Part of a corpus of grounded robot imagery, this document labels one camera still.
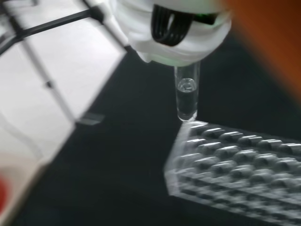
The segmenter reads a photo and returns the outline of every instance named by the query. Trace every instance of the white floor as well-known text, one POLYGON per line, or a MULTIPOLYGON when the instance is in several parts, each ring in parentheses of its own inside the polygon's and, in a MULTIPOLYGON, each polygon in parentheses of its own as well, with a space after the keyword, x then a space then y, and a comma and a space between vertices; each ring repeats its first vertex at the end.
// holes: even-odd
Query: white floor
MULTIPOLYGON (((26 27, 85 9, 78 0, 40 0, 36 7, 18 0, 14 8, 26 27)), ((36 34, 28 41, 76 117, 89 107, 124 54, 91 19, 36 34)), ((21 131, 51 159, 73 130, 43 84, 20 44, 0 57, 0 152, 33 157, 21 131)))

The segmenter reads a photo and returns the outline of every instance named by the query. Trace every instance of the tripod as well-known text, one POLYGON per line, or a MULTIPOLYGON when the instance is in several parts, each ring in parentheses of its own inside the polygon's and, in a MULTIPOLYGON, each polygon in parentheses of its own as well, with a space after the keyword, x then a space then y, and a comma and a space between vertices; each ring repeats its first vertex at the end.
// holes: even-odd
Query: tripod
POLYGON ((50 75, 47 73, 43 64, 37 57, 37 54, 35 53, 34 49, 30 46, 30 44, 26 40, 26 37, 28 37, 28 36, 90 17, 90 18, 98 21, 101 25, 103 25, 105 27, 106 31, 110 34, 110 36, 117 42, 117 44, 126 50, 123 43, 114 34, 114 32, 106 24, 104 24, 104 13, 101 11, 101 9, 98 6, 89 5, 89 3, 86 0, 82 0, 82 2, 88 8, 87 10, 51 21, 51 22, 48 22, 45 24, 41 24, 41 25, 29 28, 29 29, 24 29, 21 26, 21 24, 19 23, 18 19, 5 6, 5 3, 0 0, 0 12, 2 12, 7 17, 8 22, 15 33, 15 37, 8 40, 0 48, 0 56, 3 53, 5 53, 8 49, 10 49, 13 45, 20 42, 22 47, 24 48, 27 56, 29 57, 30 61, 32 62, 32 65, 35 67, 38 75, 44 81, 45 86, 50 90, 52 96, 54 97, 55 101, 61 108, 61 110, 64 113, 64 115, 66 116, 66 118, 71 123, 77 122, 77 123, 82 123, 82 124, 86 124, 86 125, 95 125, 101 121, 101 117, 99 117, 95 114, 88 113, 81 120, 79 120, 79 121, 76 120, 72 111, 70 110, 70 107, 67 105, 63 96, 61 95, 59 90, 56 88, 54 82, 51 80, 50 75))

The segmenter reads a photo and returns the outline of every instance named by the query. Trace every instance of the stand leg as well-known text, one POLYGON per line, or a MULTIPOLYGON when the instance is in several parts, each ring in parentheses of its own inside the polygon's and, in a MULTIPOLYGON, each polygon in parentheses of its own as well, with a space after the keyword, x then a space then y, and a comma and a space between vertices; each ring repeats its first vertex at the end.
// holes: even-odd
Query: stand leg
POLYGON ((71 122, 75 122, 75 118, 73 116, 73 113, 71 112, 69 106, 67 105, 66 101, 63 99, 60 92, 54 87, 54 84, 50 80, 50 76, 47 74, 46 70, 42 66, 41 62, 37 58, 36 54, 28 44, 26 40, 21 41, 21 44, 27 53, 28 57, 30 58, 32 64, 36 68, 37 72, 40 74, 40 77, 45 82, 45 85, 51 90, 51 93, 54 97, 54 99, 57 101, 58 105, 62 109, 63 113, 65 114, 66 118, 71 122))
POLYGON ((32 0, 32 5, 37 6, 39 4, 39 0, 32 0))

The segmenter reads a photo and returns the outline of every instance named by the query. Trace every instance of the clear liquid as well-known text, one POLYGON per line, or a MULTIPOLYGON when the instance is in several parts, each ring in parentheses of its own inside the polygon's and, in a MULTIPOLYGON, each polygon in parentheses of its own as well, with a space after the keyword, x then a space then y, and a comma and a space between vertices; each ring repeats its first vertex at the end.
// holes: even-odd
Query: clear liquid
POLYGON ((198 86, 193 79, 182 79, 176 91, 178 116, 182 121, 194 120, 198 109, 198 86))

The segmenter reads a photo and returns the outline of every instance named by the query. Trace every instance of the black surface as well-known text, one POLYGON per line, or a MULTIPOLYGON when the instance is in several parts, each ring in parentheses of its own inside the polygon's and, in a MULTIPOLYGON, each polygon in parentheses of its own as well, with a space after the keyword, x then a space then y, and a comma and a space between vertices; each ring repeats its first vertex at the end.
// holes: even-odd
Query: black surface
MULTIPOLYGON (((297 107, 233 36, 201 66, 200 120, 300 139, 297 107)), ((77 127, 13 225, 199 225, 163 178, 180 127, 173 70, 130 51, 90 112, 105 119, 77 127)), ((202 225, 223 225, 204 213, 202 225)))

